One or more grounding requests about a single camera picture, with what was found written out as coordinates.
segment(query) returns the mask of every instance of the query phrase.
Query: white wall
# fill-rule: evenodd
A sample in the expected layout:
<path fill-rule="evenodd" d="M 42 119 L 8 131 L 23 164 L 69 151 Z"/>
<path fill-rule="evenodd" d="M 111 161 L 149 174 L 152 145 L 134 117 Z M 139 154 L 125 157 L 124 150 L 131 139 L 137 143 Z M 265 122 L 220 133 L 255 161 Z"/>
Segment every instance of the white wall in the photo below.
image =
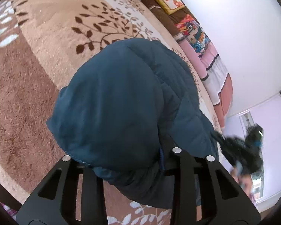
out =
<path fill-rule="evenodd" d="M 183 0 L 215 44 L 233 82 L 229 115 L 281 90 L 281 7 L 276 0 Z"/>

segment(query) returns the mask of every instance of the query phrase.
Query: pink fabric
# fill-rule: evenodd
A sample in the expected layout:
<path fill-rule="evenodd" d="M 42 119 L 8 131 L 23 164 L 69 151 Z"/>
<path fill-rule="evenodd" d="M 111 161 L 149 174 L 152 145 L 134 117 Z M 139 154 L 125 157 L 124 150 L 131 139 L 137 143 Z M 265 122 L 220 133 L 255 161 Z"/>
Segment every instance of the pink fabric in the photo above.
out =
<path fill-rule="evenodd" d="M 206 67 L 201 62 L 200 58 L 198 58 L 198 55 L 195 52 L 195 50 L 193 49 L 193 47 L 189 44 L 189 42 L 187 40 L 183 40 L 183 41 L 179 42 L 179 45 L 182 48 L 182 50 L 184 51 L 184 53 L 187 56 L 190 63 L 195 68 L 195 71 L 197 72 L 200 79 L 205 78 L 207 76 Z"/>
<path fill-rule="evenodd" d="M 214 57 L 217 55 L 217 50 L 215 49 L 212 42 L 208 44 L 207 49 L 205 50 L 203 56 L 201 57 L 201 62 L 204 64 L 205 68 L 208 68 L 213 61 Z"/>

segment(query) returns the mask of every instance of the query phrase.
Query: metal rivet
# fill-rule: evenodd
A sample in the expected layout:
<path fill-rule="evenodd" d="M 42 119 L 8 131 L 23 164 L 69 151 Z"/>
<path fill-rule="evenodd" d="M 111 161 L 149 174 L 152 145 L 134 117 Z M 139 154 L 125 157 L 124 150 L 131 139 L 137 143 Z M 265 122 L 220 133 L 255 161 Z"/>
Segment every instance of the metal rivet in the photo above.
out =
<path fill-rule="evenodd" d="M 65 155 L 65 156 L 62 157 L 62 160 L 63 160 L 64 162 L 67 162 L 67 161 L 70 160 L 70 156 L 69 156 L 69 155 Z"/>
<path fill-rule="evenodd" d="M 172 150 L 174 153 L 180 153 L 182 150 L 179 147 L 174 147 Z"/>
<path fill-rule="evenodd" d="M 213 162 L 215 160 L 214 156 L 207 156 L 207 161 Z"/>

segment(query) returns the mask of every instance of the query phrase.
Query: person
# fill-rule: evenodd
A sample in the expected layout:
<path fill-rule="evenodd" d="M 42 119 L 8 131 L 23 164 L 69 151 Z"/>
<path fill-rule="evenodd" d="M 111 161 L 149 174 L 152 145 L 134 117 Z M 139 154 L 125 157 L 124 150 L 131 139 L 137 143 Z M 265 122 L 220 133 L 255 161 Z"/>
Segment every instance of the person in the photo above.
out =
<path fill-rule="evenodd" d="M 238 184 L 244 185 L 243 190 L 246 193 L 246 195 L 250 198 L 251 197 L 251 191 L 252 191 L 252 188 L 253 188 L 253 181 L 252 181 L 251 175 L 245 174 L 245 175 L 237 176 L 236 167 L 234 167 L 231 170 L 230 174 Z"/>
<path fill-rule="evenodd" d="M 118 41 L 92 57 L 60 91 L 47 126 L 74 160 L 130 200 L 157 208 L 170 209 L 174 191 L 174 176 L 163 175 L 161 141 L 218 159 L 187 63 L 159 41 Z M 198 180 L 196 197 L 199 207 Z"/>

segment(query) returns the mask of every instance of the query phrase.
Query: leaf pattern rug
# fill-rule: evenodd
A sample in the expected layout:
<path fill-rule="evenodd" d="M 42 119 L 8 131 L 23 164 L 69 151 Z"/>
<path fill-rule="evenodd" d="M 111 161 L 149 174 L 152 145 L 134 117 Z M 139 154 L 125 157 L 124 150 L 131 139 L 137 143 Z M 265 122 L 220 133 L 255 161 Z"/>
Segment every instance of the leaf pattern rug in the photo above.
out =
<path fill-rule="evenodd" d="M 0 1 L 0 183 L 17 200 L 23 203 L 64 155 L 45 125 L 59 90 L 104 47 L 133 37 L 159 40 L 188 63 L 200 108 L 220 131 L 197 73 L 140 1 Z M 170 210 L 132 202 L 108 183 L 104 189 L 109 224 L 169 224 Z"/>

